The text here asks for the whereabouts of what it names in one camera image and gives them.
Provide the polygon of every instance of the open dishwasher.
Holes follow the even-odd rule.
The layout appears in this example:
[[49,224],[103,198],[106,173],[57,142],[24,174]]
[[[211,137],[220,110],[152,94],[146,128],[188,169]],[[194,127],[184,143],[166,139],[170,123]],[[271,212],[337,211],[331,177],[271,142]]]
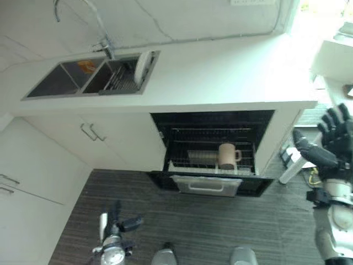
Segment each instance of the open dishwasher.
[[[256,150],[273,110],[154,113],[166,146],[162,171],[149,176],[162,189],[233,197],[260,196],[273,181],[257,175]],[[230,169],[220,165],[220,146],[234,146],[241,158]]]

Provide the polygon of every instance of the faucet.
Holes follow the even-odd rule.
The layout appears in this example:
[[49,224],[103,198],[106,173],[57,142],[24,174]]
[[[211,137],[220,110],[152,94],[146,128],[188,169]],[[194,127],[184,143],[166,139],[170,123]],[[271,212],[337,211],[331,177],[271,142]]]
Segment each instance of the faucet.
[[[103,20],[101,19],[97,7],[89,0],[82,0],[84,3],[86,3],[86,5],[88,5],[88,7],[93,11],[93,13],[96,15],[97,17],[97,22],[98,22],[98,26],[99,26],[99,30],[101,32],[101,34],[104,36],[99,44],[96,44],[94,46],[100,45],[100,49],[98,50],[94,50],[94,52],[99,52],[99,51],[103,51],[105,52],[106,56],[110,59],[110,60],[114,60],[115,59],[115,55],[114,55],[114,47],[113,47],[113,43],[109,38],[109,34],[108,31],[106,30],[104,24],[103,24]],[[54,17],[56,19],[57,22],[60,22],[60,18],[58,16],[57,13],[57,5],[59,3],[59,0],[54,0],[53,4],[54,4]]]

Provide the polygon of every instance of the wall outlet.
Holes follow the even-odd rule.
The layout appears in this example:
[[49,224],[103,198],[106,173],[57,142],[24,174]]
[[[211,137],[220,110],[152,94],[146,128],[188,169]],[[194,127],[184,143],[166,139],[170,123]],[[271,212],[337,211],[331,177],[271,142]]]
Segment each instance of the wall outlet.
[[276,0],[231,0],[232,6],[260,6],[263,4],[275,4]]

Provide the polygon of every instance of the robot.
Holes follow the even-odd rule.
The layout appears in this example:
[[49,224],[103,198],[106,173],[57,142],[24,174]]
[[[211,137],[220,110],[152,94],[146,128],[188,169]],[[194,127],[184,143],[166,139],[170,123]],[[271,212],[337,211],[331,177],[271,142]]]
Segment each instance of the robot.
[[[293,140],[301,155],[318,167],[322,188],[307,193],[314,203],[315,243],[325,265],[353,265],[353,119],[347,107],[329,109],[318,124],[322,147],[310,143],[294,129]],[[122,232],[139,227],[140,217],[119,222],[120,204],[100,217],[101,246],[93,250],[101,256],[101,265],[124,265],[132,254],[133,242],[124,241]],[[152,265],[177,265],[174,247],[165,243],[152,260]],[[236,247],[231,265],[258,265],[249,247]]]

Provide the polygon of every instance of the robot finger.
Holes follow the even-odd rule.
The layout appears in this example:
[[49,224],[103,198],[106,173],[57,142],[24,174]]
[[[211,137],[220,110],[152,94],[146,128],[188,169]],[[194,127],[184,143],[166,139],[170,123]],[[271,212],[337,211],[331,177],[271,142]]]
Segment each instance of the robot finger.
[[341,121],[338,118],[336,111],[333,108],[329,108],[327,112],[330,114],[336,127],[339,127],[341,125]]
[[347,106],[345,104],[343,104],[343,103],[339,104],[338,108],[339,108],[339,110],[342,113],[342,117],[343,117],[344,121],[346,121],[346,120],[351,118],[351,116],[349,114],[349,110],[348,110],[348,108],[347,108]]
[[323,116],[321,117],[321,119],[326,123],[327,128],[328,128],[329,130],[331,130],[332,127],[336,127],[336,125],[334,124],[333,119],[331,118],[330,115],[325,114],[325,115],[323,115]]
[[325,146],[329,142],[329,131],[322,123],[318,124],[318,129],[322,133],[322,145]]

